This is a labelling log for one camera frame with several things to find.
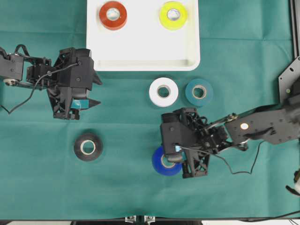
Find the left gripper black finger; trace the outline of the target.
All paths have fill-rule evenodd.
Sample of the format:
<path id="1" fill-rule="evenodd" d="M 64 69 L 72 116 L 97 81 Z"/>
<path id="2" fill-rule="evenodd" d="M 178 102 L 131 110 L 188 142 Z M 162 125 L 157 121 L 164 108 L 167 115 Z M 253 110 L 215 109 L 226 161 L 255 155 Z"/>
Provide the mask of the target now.
<path id="1" fill-rule="evenodd" d="M 76 110 L 86 110 L 99 104 L 101 104 L 100 101 L 93 99 L 74 99 L 72 101 L 71 108 Z"/>
<path id="2" fill-rule="evenodd" d="M 92 82 L 97 84 L 97 85 L 102 85 L 102 82 L 97 74 L 97 72 L 95 70 L 93 70 L 93 76 L 92 76 L 93 80 Z"/>

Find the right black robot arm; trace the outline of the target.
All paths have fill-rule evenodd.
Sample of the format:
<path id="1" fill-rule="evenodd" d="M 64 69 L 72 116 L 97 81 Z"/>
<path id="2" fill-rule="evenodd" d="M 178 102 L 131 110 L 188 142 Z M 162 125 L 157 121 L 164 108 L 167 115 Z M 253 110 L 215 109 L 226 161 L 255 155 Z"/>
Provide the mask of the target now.
<path id="1" fill-rule="evenodd" d="M 263 105 L 241 114 L 230 114 L 212 123 L 197 114 L 183 113 L 180 125 L 187 134 L 173 143 L 184 153 L 183 177 L 207 174 L 210 156 L 228 148 L 248 149 L 249 140 L 281 144 L 300 137 L 300 59 L 278 77 L 279 104 Z"/>

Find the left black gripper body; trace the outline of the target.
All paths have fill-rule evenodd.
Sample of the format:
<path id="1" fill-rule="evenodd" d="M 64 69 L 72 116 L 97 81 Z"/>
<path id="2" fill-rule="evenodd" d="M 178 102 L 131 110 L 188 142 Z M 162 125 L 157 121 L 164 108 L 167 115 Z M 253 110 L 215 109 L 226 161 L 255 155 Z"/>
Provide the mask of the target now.
<path id="1" fill-rule="evenodd" d="M 46 69 L 46 73 L 49 75 L 47 94 L 52 107 L 53 117 L 62 120 L 79 120 L 79 110 L 71 108 L 74 100 L 71 88 L 58 85 L 57 75 L 60 71 L 65 70 L 59 58 L 57 58 L 53 66 L 48 66 Z"/>

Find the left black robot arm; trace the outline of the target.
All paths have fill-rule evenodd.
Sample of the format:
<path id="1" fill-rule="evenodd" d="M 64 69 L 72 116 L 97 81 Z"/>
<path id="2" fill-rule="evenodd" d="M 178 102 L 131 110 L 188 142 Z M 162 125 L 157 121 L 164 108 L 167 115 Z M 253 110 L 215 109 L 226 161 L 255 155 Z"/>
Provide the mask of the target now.
<path id="1" fill-rule="evenodd" d="M 1 49 L 0 79 L 7 86 L 46 90 L 56 119 L 79 120 L 80 111 L 100 104 L 88 97 L 93 84 L 102 84 L 90 49 L 62 49 L 54 64 L 46 57 L 29 55 L 22 44 L 10 54 Z"/>

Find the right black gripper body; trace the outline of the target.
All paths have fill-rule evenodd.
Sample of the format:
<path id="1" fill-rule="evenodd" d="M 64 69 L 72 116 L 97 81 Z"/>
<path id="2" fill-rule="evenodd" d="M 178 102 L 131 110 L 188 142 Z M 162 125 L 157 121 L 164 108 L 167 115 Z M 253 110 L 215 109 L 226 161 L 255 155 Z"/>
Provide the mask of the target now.
<path id="1" fill-rule="evenodd" d="M 207 125 L 207 118 L 199 116 L 196 108 L 179 109 L 180 122 L 188 128 L 184 132 L 185 159 L 182 163 L 184 179 L 192 177 L 201 177 L 208 174 L 209 155 L 204 153 L 204 145 L 200 142 L 202 134 L 200 129 Z"/>

